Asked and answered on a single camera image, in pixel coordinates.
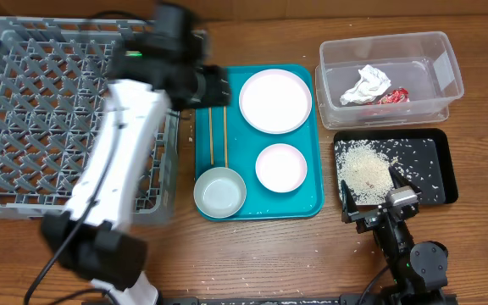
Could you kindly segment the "white rice bowl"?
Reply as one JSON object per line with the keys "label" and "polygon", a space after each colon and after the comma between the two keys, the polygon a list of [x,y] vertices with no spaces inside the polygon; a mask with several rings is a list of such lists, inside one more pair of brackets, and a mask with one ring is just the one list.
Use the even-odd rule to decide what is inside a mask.
{"label": "white rice bowl", "polygon": [[259,182],[276,193],[295,191],[306,179],[308,164],[302,153],[289,144],[266,147],[255,164]]}

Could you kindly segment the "grey metal bowl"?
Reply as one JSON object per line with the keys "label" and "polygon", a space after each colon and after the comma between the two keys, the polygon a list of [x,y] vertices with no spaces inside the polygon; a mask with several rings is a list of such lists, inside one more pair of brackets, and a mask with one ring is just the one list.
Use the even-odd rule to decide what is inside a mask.
{"label": "grey metal bowl", "polygon": [[244,180],[233,169],[216,167],[202,173],[193,190],[197,209],[213,219],[236,214],[247,197]]}

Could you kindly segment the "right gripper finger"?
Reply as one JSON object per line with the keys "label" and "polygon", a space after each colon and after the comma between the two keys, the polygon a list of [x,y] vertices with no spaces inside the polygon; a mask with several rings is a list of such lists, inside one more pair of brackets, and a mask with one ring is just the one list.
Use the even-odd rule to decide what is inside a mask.
{"label": "right gripper finger", "polygon": [[358,216],[359,211],[351,191],[344,180],[341,181],[341,205],[341,220],[346,224],[354,222],[354,218]]}
{"label": "right gripper finger", "polygon": [[398,189],[404,186],[409,186],[416,194],[420,194],[421,190],[410,180],[401,175],[393,166],[388,168],[393,186]]}

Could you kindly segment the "white napkin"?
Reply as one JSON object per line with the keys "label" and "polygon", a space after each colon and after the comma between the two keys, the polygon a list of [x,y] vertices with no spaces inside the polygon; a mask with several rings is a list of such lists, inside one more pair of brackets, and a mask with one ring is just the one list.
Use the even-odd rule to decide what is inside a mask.
{"label": "white napkin", "polygon": [[391,87],[391,80],[380,69],[367,64],[358,71],[359,81],[340,97],[341,105],[350,103],[363,105],[373,102]]}

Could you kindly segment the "red snack wrapper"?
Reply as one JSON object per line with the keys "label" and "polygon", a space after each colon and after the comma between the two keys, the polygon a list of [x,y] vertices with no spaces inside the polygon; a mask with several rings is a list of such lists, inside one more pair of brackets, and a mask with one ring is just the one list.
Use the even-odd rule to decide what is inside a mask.
{"label": "red snack wrapper", "polygon": [[365,104],[365,109],[361,112],[364,116],[385,115],[392,112],[392,109],[385,108],[385,105],[409,102],[409,92],[405,88],[399,87],[383,97]]}

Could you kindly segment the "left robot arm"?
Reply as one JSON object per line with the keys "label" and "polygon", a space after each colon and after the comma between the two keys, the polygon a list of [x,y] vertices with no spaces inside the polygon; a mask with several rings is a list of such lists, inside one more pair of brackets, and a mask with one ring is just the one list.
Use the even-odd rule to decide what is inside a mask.
{"label": "left robot arm", "polygon": [[52,261],[112,304],[159,304],[144,266],[146,242],[129,234],[133,203],[158,127],[169,111],[230,103],[226,70],[205,64],[207,34],[188,8],[160,3],[147,28],[120,42],[90,159],[61,213],[41,234]]}

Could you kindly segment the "large white plate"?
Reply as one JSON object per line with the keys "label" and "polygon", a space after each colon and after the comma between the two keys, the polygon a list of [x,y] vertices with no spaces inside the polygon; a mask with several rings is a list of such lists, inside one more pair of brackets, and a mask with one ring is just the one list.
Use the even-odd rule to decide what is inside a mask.
{"label": "large white plate", "polygon": [[256,130],[280,135],[292,132],[311,114],[313,99],[306,83],[284,69],[252,75],[239,93],[239,109]]}

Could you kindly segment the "wooden chopstick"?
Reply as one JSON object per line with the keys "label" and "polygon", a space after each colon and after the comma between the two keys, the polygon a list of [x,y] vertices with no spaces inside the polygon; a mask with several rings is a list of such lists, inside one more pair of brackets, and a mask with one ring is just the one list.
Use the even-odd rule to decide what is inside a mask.
{"label": "wooden chopstick", "polygon": [[213,116],[212,116],[211,108],[208,109],[208,135],[209,135],[210,165],[214,166]]}
{"label": "wooden chopstick", "polygon": [[224,162],[225,167],[228,168],[228,131],[227,131],[227,107],[223,108],[223,131],[224,131]]}

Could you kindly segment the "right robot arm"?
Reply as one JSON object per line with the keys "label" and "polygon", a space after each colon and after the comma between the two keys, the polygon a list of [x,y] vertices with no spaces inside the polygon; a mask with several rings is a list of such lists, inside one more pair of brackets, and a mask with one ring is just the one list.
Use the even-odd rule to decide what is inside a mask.
{"label": "right robot arm", "polygon": [[394,188],[385,202],[368,212],[358,211],[351,191],[341,182],[343,222],[356,225],[357,233],[371,231],[383,252],[386,266],[369,282],[360,295],[345,294],[348,304],[453,305],[454,294],[446,294],[448,251],[438,241],[415,243],[406,220],[419,213],[421,190],[393,167],[389,174]]}

